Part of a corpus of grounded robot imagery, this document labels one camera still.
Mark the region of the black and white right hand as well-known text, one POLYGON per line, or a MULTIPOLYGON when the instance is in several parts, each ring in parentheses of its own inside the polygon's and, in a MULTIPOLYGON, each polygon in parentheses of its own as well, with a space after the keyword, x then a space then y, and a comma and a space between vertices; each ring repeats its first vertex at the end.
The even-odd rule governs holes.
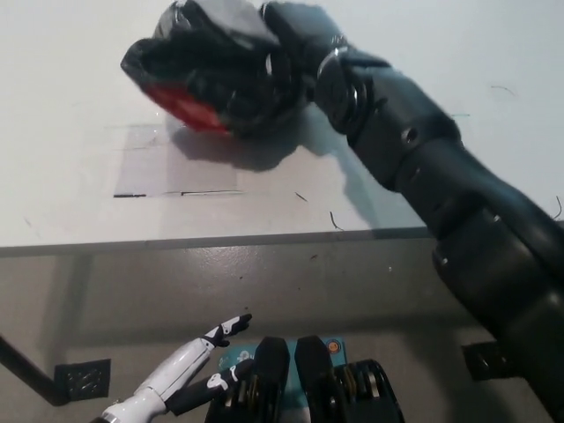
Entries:
POLYGON ((260 13, 300 73, 308 99, 314 99, 321 68, 331 57, 349 49, 348 40, 328 12, 317 4, 270 1, 261 6, 260 13))

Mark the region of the white and black left hand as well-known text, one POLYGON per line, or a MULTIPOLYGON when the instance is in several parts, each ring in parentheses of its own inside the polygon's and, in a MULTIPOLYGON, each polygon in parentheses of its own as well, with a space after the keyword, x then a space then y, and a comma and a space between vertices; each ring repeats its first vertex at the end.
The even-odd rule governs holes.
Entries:
POLYGON ((229 346, 228 338, 246 330, 251 319, 251 314, 233 317, 182 345, 156 367, 135 394, 149 390, 166 402, 203 368, 214 349, 229 346))

